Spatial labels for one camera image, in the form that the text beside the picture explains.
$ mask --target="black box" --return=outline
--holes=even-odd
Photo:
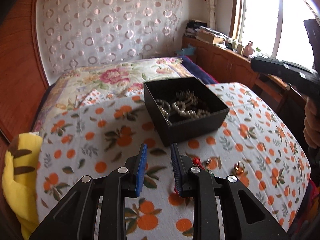
[[[194,92],[204,101],[211,113],[209,116],[174,122],[169,125],[160,112],[156,99],[172,103],[179,91]],[[178,78],[144,83],[145,105],[165,147],[217,130],[229,112],[229,108],[198,79]]]

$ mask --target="cabinet door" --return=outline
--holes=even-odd
[[[250,67],[250,62],[240,57],[234,57],[230,65],[232,82],[239,82],[250,89],[258,76]]]
[[[201,67],[207,73],[210,73],[211,70],[211,62],[212,62],[212,45],[207,44],[205,42],[183,37],[182,39],[182,47],[187,48],[188,44],[196,47],[195,55],[196,55],[196,64]]]
[[[228,53],[223,49],[216,48],[213,51],[212,73],[210,73],[219,83],[231,81],[230,61]]]

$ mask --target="blue blanket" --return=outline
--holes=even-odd
[[[183,60],[182,65],[196,78],[199,78],[205,85],[217,84],[218,82],[200,68],[197,64],[194,64],[187,56],[178,56]]]

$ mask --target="bed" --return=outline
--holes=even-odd
[[[142,90],[144,81],[183,78],[191,72],[181,59],[159,58],[63,74],[34,127],[44,138],[36,179],[39,221],[82,176],[108,175],[136,155],[144,142],[148,145],[144,188],[139,199],[126,199],[127,238],[162,239],[167,234],[164,228],[172,239],[192,236],[193,201],[174,193],[170,151],[153,126]],[[287,231],[310,179],[305,154],[284,123],[249,88],[239,83],[208,87],[230,112],[217,131],[180,143],[180,151],[201,161],[209,159],[208,169],[218,177],[235,175],[234,164],[242,161],[245,173],[238,178]]]

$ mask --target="person's arm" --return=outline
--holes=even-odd
[[[314,102],[308,98],[304,108],[306,117],[304,119],[303,134],[308,145],[314,149],[320,147],[320,118],[316,117],[317,108]]]

